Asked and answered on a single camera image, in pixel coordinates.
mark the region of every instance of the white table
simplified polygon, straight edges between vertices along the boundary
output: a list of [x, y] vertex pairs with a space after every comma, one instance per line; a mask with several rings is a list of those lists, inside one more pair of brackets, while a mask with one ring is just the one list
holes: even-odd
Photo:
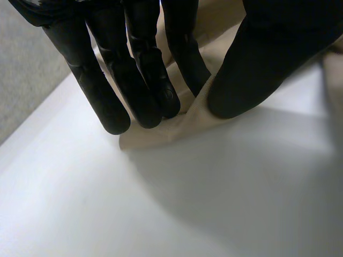
[[314, 65], [228, 125], [123, 153], [68, 76], [0, 147], [0, 256], [342, 256], [323, 92]]

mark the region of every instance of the robotic hand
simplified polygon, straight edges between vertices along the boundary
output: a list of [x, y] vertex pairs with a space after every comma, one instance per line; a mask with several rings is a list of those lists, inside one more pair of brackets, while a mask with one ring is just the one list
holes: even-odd
[[[30, 23], [43, 26], [108, 132], [126, 131], [130, 118], [101, 72], [86, 24], [142, 127], [155, 127], [162, 116], [178, 113], [180, 102], [156, 47], [159, 0], [9, 1]], [[196, 96], [210, 76], [192, 36], [198, 0], [161, 2], [169, 48]], [[233, 118], [259, 105], [343, 34], [343, 0], [243, 0], [243, 4], [247, 15], [207, 98], [209, 110], [219, 118]], [[125, 15], [135, 60], [126, 46]]]
[[[130, 117], [95, 58], [86, 24], [133, 115], [144, 128], [172, 118], [180, 101], [156, 46], [159, 0], [9, 0], [34, 26], [41, 26], [89, 100], [103, 127], [121, 134]], [[210, 76], [192, 35], [198, 0], [163, 0], [168, 45], [194, 95]], [[134, 59], [130, 56], [128, 29]]]

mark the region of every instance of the gray carpet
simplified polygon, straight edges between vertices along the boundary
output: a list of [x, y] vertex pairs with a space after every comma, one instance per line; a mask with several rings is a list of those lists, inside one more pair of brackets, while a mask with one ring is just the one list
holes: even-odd
[[0, 0], [0, 144], [68, 73], [42, 29]]

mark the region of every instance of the beige fabric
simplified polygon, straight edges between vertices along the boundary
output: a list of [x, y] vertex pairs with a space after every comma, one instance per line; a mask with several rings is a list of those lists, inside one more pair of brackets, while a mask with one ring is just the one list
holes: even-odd
[[[204, 61], [212, 74], [216, 74], [220, 68], [244, 16], [242, 0], [200, 0], [195, 37], [199, 42]], [[175, 118], [163, 120], [158, 127], [147, 130], [139, 126], [121, 98], [132, 120], [129, 130], [120, 136], [120, 148], [122, 150], [163, 145], [189, 134], [196, 134], [229, 122], [215, 118], [207, 110], [206, 95], [213, 76], [196, 99], [187, 88], [168, 49], [162, 10], [156, 40], [162, 51], [163, 61], [171, 82], [180, 98], [181, 111]], [[341, 47], [341, 50], [343, 49], [343, 41], [337, 42], [336, 45]], [[343, 113], [343, 55], [330, 52], [325, 56], [324, 64], [329, 95], [336, 109]], [[105, 67], [104, 70], [112, 87], [120, 96]]]
[[324, 55], [323, 66], [333, 110], [343, 117], [343, 36]]

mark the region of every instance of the beige cloth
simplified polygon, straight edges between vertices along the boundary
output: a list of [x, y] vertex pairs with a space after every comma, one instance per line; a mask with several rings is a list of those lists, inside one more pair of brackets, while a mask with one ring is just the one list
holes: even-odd
[[343, 117], [343, 36], [324, 54], [325, 82], [333, 111]]
[[[199, 42], [200, 52], [206, 66], [212, 74], [216, 74], [220, 68], [244, 16], [245, 10], [242, 0], [200, 0], [195, 37]], [[206, 107], [206, 96], [214, 75], [207, 81], [196, 99], [186, 86], [168, 49], [162, 10], [156, 40], [162, 51], [163, 61], [167, 67], [170, 80], [180, 98], [181, 111], [175, 118], [163, 120], [158, 127], [153, 129], [147, 130], [140, 127], [105, 68], [108, 80], [128, 110], [132, 120], [129, 130], [120, 135], [120, 148], [122, 150], [163, 145], [189, 134], [196, 134], [229, 122], [215, 118]], [[343, 56], [334, 53], [328, 54], [325, 59], [325, 67], [332, 102], [337, 108], [342, 108], [343, 75], [341, 71], [343, 69], [340, 68], [343, 68]]]

